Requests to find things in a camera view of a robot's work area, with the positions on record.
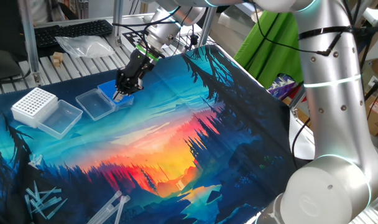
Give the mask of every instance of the sunset print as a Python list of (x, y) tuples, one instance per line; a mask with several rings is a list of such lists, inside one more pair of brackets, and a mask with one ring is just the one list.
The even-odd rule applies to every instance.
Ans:
[[(76, 96), (114, 77), (42, 88), (80, 108)], [(288, 108), (217, 47), (160, 60), (144, 88), (98, 121), (84, 113), (61, 140), (13, 120), (10, 107), (27, 91), (1, 95), (0, 213), (16, 206), (4, 198), (24, 200), (36, 181), (68, 198), (53, 223), (87, 223), (119, 190), (131, 198), (119, 223), (238, 224), (285, 190), (295, 170)], [(37, 167), (34, 155), (43, 156)]]

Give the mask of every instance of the clear plastic box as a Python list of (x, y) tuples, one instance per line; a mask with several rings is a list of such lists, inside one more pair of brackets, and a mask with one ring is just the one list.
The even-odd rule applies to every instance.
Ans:
[(113, 100), (115, 81), (110, 81), (76, 97), (77, 103), (88, 113), (92, 120), (97, 121), (122, 108), (134, 103), (133, 96), (125, 96), (120, 102)]
[(48, 118), (40, 119), (39, 129), (57, 139), (62, 139), (76, 125), (82, 115), (82, 110), (60, 100)]
[(94, 121), (114, 112), (114, 107), (97, 89), (77, 96), (76, 101)]
[(14, 119), (62, 139), (81, 119), (82, 110), (40, 88), (34, 88), (12, 108)]

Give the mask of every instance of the keyboard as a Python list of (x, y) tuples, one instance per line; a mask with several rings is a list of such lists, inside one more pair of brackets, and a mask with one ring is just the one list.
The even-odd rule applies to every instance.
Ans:
[(58, 45), (55, 37), (80, 37), (83, 35), (111, 34), (113, 27), (106, 20), (86, 22), (71, 26), (51, 26), (34, 29), (35, 40), (39, 48)]

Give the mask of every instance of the green cloth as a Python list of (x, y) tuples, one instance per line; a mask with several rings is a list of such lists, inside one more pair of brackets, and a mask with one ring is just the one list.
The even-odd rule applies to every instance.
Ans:
[[(292, 13), (265, 11), (259, 24), (268, 39), (298, 48), (297, 22)], [(234, 59), (265, 88), (270, 87), (281, 73), (291, 76), (297, 83), (303, 81), (299, 51), (264, 40), (257, 24)]]

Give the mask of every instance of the wooden block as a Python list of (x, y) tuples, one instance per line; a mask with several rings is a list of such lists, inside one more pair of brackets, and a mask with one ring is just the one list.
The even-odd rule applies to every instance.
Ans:
[(53, 66), (55, 66), (55, 67), (59, 67), (60, 66), (60, 61), (59, 61), (59, 59), (54, 59), (53, 60)]
[(59, 60), (59, 63), (62, 63), (63, 62), (63, 54), (62, 53), (59, 53), (59, 52), (55, 52), (53, 53), (53, 59), (57, 59)]

